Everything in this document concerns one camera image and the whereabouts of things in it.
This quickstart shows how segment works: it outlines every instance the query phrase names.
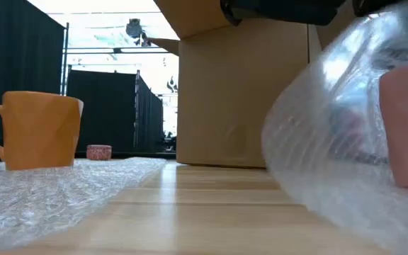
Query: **small pink container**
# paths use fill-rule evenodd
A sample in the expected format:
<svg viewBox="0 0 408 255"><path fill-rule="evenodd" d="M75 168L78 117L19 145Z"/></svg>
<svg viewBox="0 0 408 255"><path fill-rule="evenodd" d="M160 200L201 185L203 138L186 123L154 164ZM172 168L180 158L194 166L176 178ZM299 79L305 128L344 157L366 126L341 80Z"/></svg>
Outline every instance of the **small pink container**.
<svg viewBox="0 0 408 255"><path fill-rule="evenodd" d="M110 160L111 146L108 145L88 145L86 158L90 160Z"/></svg>

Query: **bubble wrap roll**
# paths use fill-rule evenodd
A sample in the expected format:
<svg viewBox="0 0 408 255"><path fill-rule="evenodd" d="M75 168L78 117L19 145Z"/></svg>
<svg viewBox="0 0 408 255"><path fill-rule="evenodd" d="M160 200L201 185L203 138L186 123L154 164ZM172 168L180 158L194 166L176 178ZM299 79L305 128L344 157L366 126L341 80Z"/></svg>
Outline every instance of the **bubble wrap roll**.
<svg viewBox="0 0 408 255"><path fill-rule="evenodd" d="M262 134L284 191L395 254L408 254L408 190L389 168L379 78L406 63L408 2L349 27L279 96Z"/></svg>
<svg viewBox="0 0 408 255"><path fill-rule="evenodd" d="M163 159L79 159L73 167L26 171L6 171L0 163L0 250L74 226L165 163Z"/></svg>

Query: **table surface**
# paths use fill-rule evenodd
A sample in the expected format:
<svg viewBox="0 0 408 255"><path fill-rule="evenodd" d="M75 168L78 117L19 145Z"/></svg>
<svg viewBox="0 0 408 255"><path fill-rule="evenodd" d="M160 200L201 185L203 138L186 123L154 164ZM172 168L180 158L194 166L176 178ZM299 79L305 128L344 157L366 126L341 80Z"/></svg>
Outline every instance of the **table surface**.
<svg viewBox="0 0 408 255"><path fill-rule="evenodd" d="M0 254L389 253L294 204L266 171L169 162L76 227Z"/></svg>

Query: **black backdrop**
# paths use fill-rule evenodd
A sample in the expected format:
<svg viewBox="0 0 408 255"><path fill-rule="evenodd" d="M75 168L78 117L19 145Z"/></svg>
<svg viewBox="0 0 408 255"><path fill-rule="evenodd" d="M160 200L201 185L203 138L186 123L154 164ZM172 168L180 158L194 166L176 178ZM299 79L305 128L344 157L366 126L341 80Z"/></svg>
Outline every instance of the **black backdrop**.
<svg viewBox="0 0 408 255"><path fill-rule="evenodd" d="M63 44L64 28L47 14L26 0L0 0L0 103L5 91L58 94Z"/></svg>
<svg viewBox="0 0 408 255"><path fill-rule="evenodd" d="M84 102L78 152L87 145L110 145L132 152L135 131L135 74L72 70L67 95Z"/></svg>
<svg viewBox="0 0 408 255"><path fill-rule="evenodd" d="M84 102L78 153L92 144L115 154L160 152L163 103L140 75L72 70L67 95Z"/></svg>

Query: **orange mug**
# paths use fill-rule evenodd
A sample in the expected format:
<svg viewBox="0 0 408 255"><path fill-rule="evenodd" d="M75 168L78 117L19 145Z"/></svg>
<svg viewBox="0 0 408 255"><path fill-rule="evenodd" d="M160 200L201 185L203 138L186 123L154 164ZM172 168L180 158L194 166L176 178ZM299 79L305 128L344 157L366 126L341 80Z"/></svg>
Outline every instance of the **orange mug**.
<svg viewBox="0 0 408 255"><path fill-rule="evenodd" d="M6 169L72 166L83 106L68 96L6 92L0 106L4 130L0 158Z"/></svg>

